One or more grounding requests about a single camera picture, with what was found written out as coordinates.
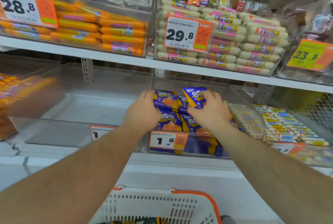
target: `forearm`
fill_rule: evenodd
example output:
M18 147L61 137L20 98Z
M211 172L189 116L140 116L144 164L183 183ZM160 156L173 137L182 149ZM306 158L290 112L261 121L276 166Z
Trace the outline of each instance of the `forearm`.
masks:
M0 223L88 223L141 137L121 126L11 186L0 194Z
M292 224L332 222L332 178L232 126L219 127L213 134L253 188L283 221Z

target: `white shopping basket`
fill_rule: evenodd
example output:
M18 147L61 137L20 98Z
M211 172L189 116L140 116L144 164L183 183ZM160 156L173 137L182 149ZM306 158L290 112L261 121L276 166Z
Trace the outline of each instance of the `white shopping basket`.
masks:
M165 224L222 224L214 199L204 192L114 188L89 224L161 217Z

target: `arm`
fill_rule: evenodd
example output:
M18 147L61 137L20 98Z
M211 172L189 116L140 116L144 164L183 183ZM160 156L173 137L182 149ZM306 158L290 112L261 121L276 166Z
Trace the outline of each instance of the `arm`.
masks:
M144 91L118 129L0 193L0 223L88 223L138 141L160 120L153 94Z
M234 128L221 96L207 91L202 95L207 101L205 107L188 108L188 112L219 140L245 178L285 223L332 223L332 178Z

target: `white shelf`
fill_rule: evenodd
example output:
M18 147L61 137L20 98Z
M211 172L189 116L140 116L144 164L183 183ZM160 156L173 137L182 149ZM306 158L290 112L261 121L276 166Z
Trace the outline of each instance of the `white shelf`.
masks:
M76 48L65 45L49 44L49 43L30 41L30 40L5 37L5 36L0 36L0 46L9 46L17 49L55 53L55 54L74 56L80 58L88 58L88 59L116 62L128 65L144 66L144 67L157 68L163 70L171 70L176 72L199 74L199 75L212 76L224 79L248 81L260 84L268 84L280 87L291 87L291 88L333 94L333 86L212 69L201 66L177 64L172 62L153 60L152 57L140 58L134 56L125 56L115 53Z

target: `28.8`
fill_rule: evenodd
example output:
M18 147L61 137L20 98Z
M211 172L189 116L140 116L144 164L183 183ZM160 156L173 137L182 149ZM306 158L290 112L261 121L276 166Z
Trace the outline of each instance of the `28.8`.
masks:
M299 59L299 60L305 60L306 57L309 55L310 53L309 52L306 52L306 51L297 51L296 52L296 55L293 56L294 59ZM311 58L311 60L315 60L317 59L319 55L318 54L315 54L313 55L313 57Z
M184 39L184 32L182 30L175 32L174 29L168 29L167 32L170 34L165 37L166 40L176 40L177 42L180 42ZM186 38L185 40L192 39L193 36L194 34L190 32L188 38Z
M3 7L4 11L8 12L16 12L18 14L24 14L24 8L22 6L22 3L17 0L13 0L10 2L10 0L1 0L1 2L6 3L7 5ZM28 3L29 11L35 11L35 6L32 3Z

